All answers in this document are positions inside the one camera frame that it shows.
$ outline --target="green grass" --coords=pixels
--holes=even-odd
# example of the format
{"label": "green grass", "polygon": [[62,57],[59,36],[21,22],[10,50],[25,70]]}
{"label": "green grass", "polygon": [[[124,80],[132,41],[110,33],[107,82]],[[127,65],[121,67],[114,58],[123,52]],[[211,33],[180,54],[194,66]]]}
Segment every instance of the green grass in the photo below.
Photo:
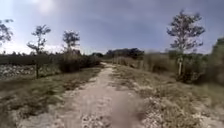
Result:
{"label": "green grass", "polygon": [[12,124],[9,112],[13,110],[19,110],[21,118],[47,112],[48,105],[60,102],[58,95],[88,82],[101,68],[87,68],[72,74],[59,74],[41,79],[23,76],[0,82],[0,127]]}
{"label": "green grass", "polygon": [[186,85],[162,75],[124,66],[116,67],[114,77],[120,79],[121,85],[135,89],[142,98],[157,101],[154,103],[153,100],[148,100],[144,111],[161,114],[163,121],[160,125],[166,128],[200,127],[199,120],[192,116],[197,113],[196,104],[206,105],[213,110],[216,107],[224,108],[224,88],[219,86]]}

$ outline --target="small tree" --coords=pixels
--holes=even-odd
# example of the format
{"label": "small tree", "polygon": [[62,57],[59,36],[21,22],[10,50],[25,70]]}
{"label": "small tree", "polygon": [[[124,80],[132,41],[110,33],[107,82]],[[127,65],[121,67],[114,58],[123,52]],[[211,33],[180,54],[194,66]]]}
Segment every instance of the small tree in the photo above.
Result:
{"label": "small tree", "polygon": [[73,31],[65,31],[63,34],[63,41],[66,43],[66,46],[64,46],[65,52],[71,54],[71,53],[77,53],[78,51],[75,50],[77,42],[80,40],[79,34]]}
{"label": "small tree", "polygon": [[36,30],[32,33],[33,36],[37,37],[37,44],[29,42],[27,46],[34,50],[36,55],[36,77],[39,78],[39,69],[41,67],[39,56],[44,53],[44,46],[46,43],[46,39],[44,36],[51,32],[51,29],[47,27],[46,25],[43,26],[37,26]]}
{"label": "small tree", "polygon": [[11,19],[0,20],[0,46],[6,41],[11,41],[12,31],[5,24],[13,22]]}
{"label": "small tree", "polygon": [[196,50],[198,46],[202,46],[203,43],[199,43],[196,40],[196,37],[199,37],[202,33],[205,32],[205,29],[202,26],[198,26],[195,23],[201,20],[200,14],[196,13],[189,15],[180,11],[179,15],[173,18],[173,21],[170,23],[171,28],[167,29],[167,33],[175,37],[174,43],[171,44],[171,48],[176,50],[178,55],[178,76],[182,75],[183,69],[183,54],[189,50]]}

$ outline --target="sky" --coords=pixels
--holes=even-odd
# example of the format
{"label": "sky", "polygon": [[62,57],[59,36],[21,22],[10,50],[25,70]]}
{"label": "sky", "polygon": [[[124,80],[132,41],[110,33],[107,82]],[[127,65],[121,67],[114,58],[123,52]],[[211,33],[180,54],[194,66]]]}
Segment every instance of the sky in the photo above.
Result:
{"label": "sky", "polygon": [[106,52],[116,48],[164,51],[173,38],[166,30],[181,9],[200,13],[206,32],[198,52],[209,53],[224,35],[224,0],[0,0],[0,19],[14,36],[0,51],[29,53],[26,46],[35,41],[31,32],[46,24],[52,32],[46,36],[46,50],[62,49],[62,34],[73,30],[80,34],[82,53]]}

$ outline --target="bush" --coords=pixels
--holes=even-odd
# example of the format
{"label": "bush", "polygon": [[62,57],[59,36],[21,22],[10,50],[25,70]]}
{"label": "bush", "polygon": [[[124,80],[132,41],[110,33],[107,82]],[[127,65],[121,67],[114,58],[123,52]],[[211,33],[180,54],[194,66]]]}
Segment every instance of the bush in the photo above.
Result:
{"label": "bush", "polygon": [[64,73],[71,73],[82,68],[93,67],[100,64],[100,60],[94,56],[64,56],[59,61],[59,69]]}
{"label": "bush", "polygon": [[178,81],[184,83],[202,83],[205,80],[207,61],[199,54],[189,54],[183,63],[183,72],[177,77]]}
{"label": "bush", "polygon": [[147,53],[143,57],[142,69],[151,72],[173,72],[175,63],[170,60],[166,54],[162,53]]}
{"label": "bush", "polygon": [[112,59],[111,61],[114,64],[120,64],[120,65],[124,65],[124,66],[129,66],[132,68],[138,68],[137,60],[134,60],[129,57],[116,57],[116,58]]}

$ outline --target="dirt path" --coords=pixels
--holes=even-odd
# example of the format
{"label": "dirt path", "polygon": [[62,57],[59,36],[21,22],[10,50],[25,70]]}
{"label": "dirt path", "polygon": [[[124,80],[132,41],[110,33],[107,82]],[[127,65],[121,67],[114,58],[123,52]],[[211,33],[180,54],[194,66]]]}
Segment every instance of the dirt path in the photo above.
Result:
{"label": "dirt path", "polygon": [[138,97],[118,91],[111,78],[113,68],[105,65],[99,75],[83,86],[64,94],[65,103],[49,113],[21,121],[21,128],[139,128],[135,116]]}

